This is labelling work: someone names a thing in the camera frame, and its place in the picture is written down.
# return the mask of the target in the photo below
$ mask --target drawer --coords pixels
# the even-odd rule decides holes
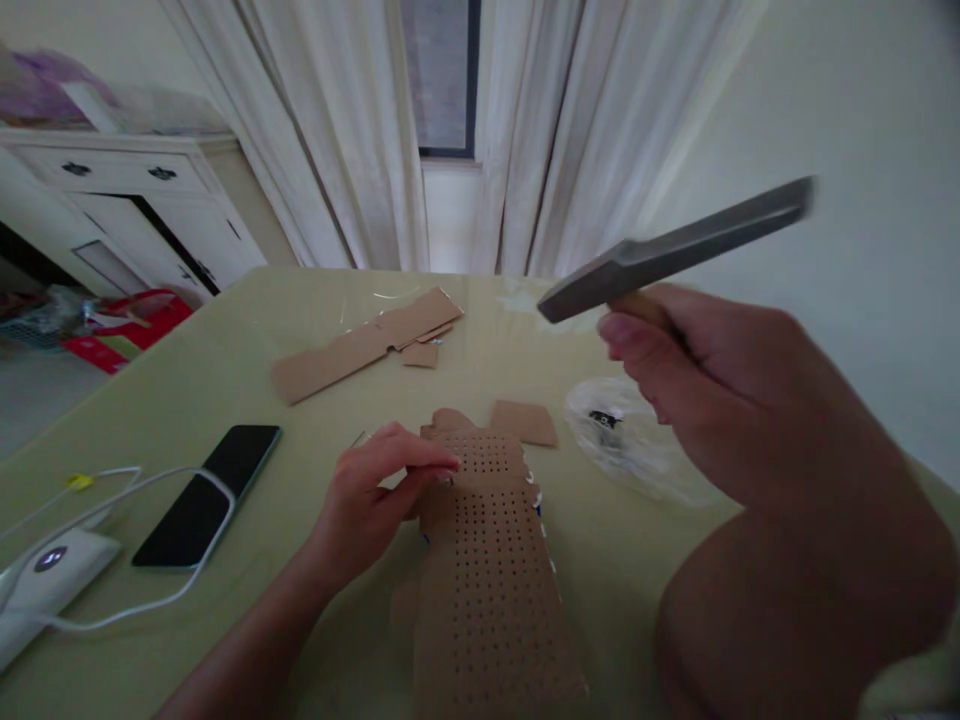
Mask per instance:
[[[40,179],[64,190],[138,195],[209,192],[186,155],[21,146]]]

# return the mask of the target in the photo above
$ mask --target yellow cable connector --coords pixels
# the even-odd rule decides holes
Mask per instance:
[[[71,490],[76,490],[77,492],[86,490],[91,485],[93,485],[93,476],[91,475],[81,475],[80,473],[76,473],[71,475],[70,479],[67,480],[67,487]]]

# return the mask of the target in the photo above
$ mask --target window frame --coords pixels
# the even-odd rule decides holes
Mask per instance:
[[[467,122],[463,148],[419,146],[420,157],[473,160],[477,127],[477,77],[480,70],[480,2],[467,0]]]

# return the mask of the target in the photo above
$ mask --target white curtain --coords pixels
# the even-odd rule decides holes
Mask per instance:
[[[164,5],[302,264],[429,269],[399,3]]]
[[[492,1],[470,269],[563,276],[634,226],[741,0]]]

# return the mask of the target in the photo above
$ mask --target left hand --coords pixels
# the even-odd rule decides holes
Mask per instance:
[[[449,479],[460,460],[399,423],[380,428],[337,460],[323,510],[304,545],[317,578],[332,593],[369,569],[428,488]],[[407,468],[396,488],[380,482]]]

